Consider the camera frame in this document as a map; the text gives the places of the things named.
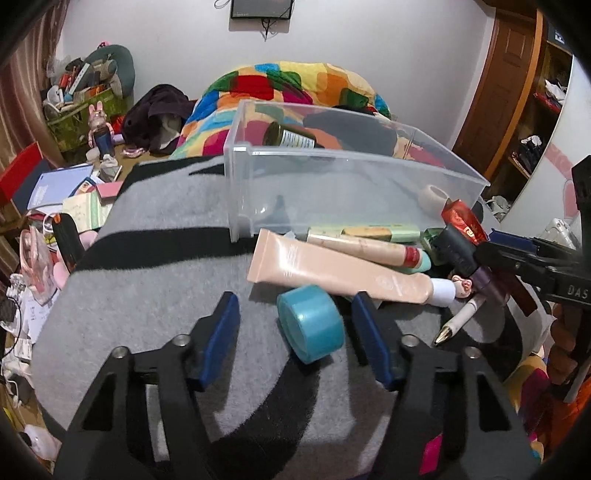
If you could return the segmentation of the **person's right hand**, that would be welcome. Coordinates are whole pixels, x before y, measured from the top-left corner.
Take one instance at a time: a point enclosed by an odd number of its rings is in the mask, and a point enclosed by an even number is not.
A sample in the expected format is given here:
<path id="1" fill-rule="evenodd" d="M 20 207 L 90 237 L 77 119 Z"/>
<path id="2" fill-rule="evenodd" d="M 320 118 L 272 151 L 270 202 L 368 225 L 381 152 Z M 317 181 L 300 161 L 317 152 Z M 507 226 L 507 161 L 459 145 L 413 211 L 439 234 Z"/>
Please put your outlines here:
<path id="1" fill-rule="evenodd" d="M 551 336 L 554 344 L 548 356 L 547 372 L 553 384 L 561 385 L 578 367 L 578 362 L 571 354 L 576 347 L 576 331 L 580 326 L 581 312 L 573 306 L 556 303 L 553 315 L 555 320 L 551 326 Z"/>

